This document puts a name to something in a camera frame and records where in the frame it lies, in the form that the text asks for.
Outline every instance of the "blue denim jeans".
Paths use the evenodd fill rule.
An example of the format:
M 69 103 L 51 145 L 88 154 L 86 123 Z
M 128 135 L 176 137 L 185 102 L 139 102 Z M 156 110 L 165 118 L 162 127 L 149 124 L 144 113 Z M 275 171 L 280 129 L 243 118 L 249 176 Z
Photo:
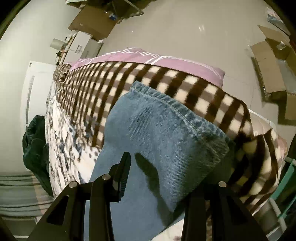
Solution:
M 90 181 L 131 154 L 124 197 L 111 203 L 116 241 L 147 241 L 182 217 L 182 200 L 213 171 L 227 181 L 234 143 L 180 102 L 135 82 L 112 108 Z M 86 205 L 85 240 L 88 240 Z

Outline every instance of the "cardboard box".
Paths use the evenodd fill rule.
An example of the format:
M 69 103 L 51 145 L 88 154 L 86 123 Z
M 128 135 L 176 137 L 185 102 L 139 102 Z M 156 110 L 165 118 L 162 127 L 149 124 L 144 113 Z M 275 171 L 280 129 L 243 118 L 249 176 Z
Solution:
M 79 30 L 92 35 L 96 41 L 107 38 L 116 20 L 111 20 L 103 9 L 86 5 L 70 24 L 70 30 Z
M 263 26 L 259 28 L 266 39 L 251 49 L 260 69 L 266 100 L 286 100 L 284 107 L 279 108 L 285 109 L 285 119 L 296 120 L 296 54 L 287 36 Z

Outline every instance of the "silver bolt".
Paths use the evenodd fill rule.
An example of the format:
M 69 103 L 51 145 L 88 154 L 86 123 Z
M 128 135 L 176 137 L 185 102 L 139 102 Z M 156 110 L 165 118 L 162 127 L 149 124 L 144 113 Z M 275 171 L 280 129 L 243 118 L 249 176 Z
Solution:
M 109 180 L 111 178 L 111 176 L 109 175 L 109 174 L 104 174 L 103 176 L 102 176 L 102 179 L 103 180 Z
M 220 182 L 218 183 L 218 185 L 219 185 L 220 187 L 224 188 L 224 187 L 226 187 L 226 182 L 224 182 L 224 181 L 220 181 Z
M 69 183 L 69 187 L 74 188 L 77 186 L 77 182 L 73 181 Z

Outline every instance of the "beige floor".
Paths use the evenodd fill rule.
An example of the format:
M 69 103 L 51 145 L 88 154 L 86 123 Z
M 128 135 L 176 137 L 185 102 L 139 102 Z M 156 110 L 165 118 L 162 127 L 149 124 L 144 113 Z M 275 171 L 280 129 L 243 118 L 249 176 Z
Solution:
M 277 124 L 278 106 L 262 102 L 249 45 L 264 41 L 258 28 L 267 22 L 263 0 L 157 0 L 145 14 L 117 24 L 100 54 L 127 47 L 219 67 L 226 72 L 223 89 Z M 295 126 L 276 125 L 290 146 Z

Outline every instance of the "white wall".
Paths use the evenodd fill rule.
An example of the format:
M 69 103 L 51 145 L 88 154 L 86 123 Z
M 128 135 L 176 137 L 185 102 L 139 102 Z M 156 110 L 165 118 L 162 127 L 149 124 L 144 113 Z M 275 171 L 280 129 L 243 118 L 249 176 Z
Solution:
M 20 101 L 30 60 L 55 64 L 53 38 L 64 40 L 79 10 L 65 0 L 31 0 L 0 40 L 0 172 L 25 171 Z

